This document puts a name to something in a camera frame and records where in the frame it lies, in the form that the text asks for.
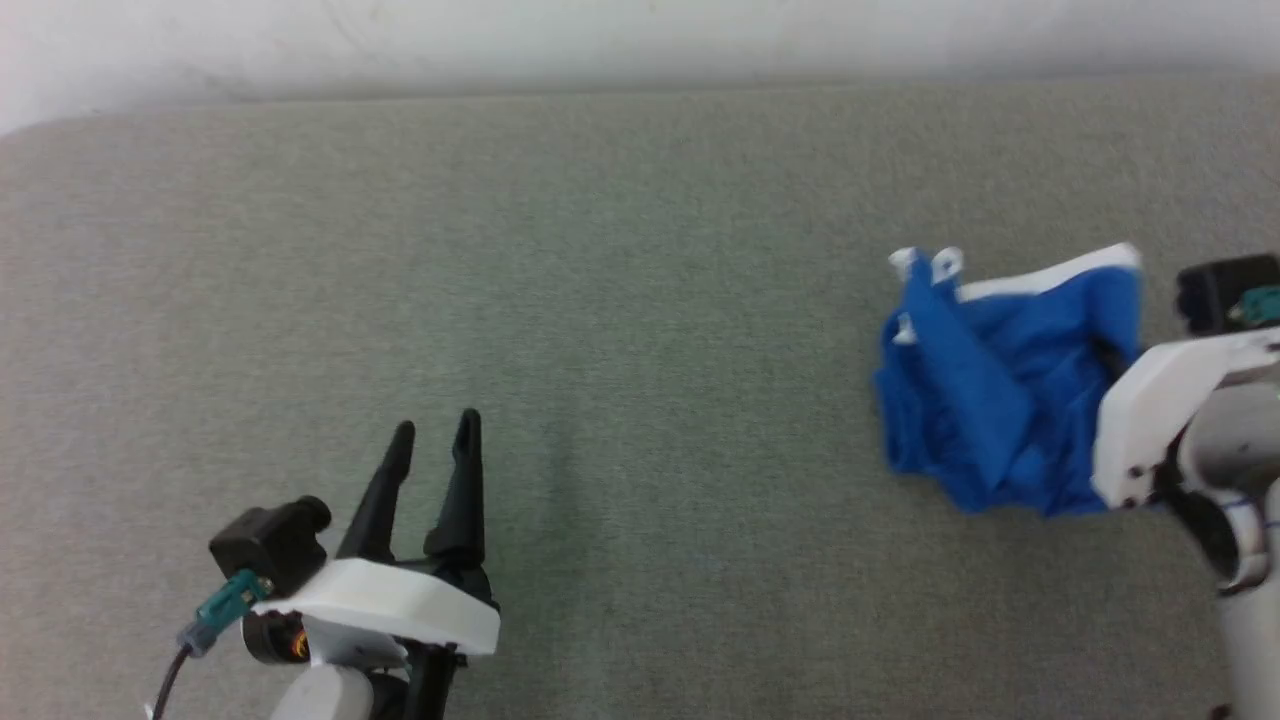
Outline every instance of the black cable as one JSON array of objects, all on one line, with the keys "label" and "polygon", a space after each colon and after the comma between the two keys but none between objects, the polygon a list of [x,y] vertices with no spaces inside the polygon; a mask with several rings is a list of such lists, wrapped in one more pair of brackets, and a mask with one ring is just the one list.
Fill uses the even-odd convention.
[{"label": "black cable", "polygon": [[160,694],[156,696],[155,708],[151,711],[151,720],[160,720],[164,716],[164,706],[169,703],[169,693],[173,692],[173,682],[178,679],[178,670],[182,670],[182,664],[191,657],[191,646],[184,644],[178,650],[178,655],[169,664],[169,671],[164,675],[164,683],[160,683]]}]

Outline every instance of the gray carpet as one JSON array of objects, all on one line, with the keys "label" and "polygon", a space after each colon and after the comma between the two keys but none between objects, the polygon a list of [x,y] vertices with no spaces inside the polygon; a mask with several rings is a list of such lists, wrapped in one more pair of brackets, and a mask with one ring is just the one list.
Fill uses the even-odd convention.
[{"label": "gray carpet", "polygon": [[[458,719],[1203,717],[1207,573],[1156,512],[965,516],[890,475],[900,246],[970,278],[1280,242],[1280,79],[470,99],[0,141],[0,716],[141,717],[251,505],[338,524],[417,420],[397,548],[484,414],[499,655]],[[172,719],[265,719],[227,639]]]}]

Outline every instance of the white wall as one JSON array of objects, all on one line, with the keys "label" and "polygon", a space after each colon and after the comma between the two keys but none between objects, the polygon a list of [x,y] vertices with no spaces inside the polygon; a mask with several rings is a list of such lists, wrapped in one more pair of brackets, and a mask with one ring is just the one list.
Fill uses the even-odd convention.
[{"label": "white wall", "polygon": [[1280,69],[1280,0],[0,0],[0,133],[150,105]]}]

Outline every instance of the blue towel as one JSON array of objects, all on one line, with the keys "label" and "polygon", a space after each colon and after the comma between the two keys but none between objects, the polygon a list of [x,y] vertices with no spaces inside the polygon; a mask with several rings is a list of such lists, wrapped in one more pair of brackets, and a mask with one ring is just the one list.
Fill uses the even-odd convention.
[{"label": "blue towel", "polygon": [[[1111,264],[1126,255],[1132,264]],[[928,261],[910,264],[881,340],[874,380],[893,470],[934,477],[970,512],[1106,510],[1092,487],[1093,439],[1115,378],[1098,350],[1125,364],[1138,356],[1133,249],[965,286],[974,292],[964,301],[956,277],[933,281]]]}]

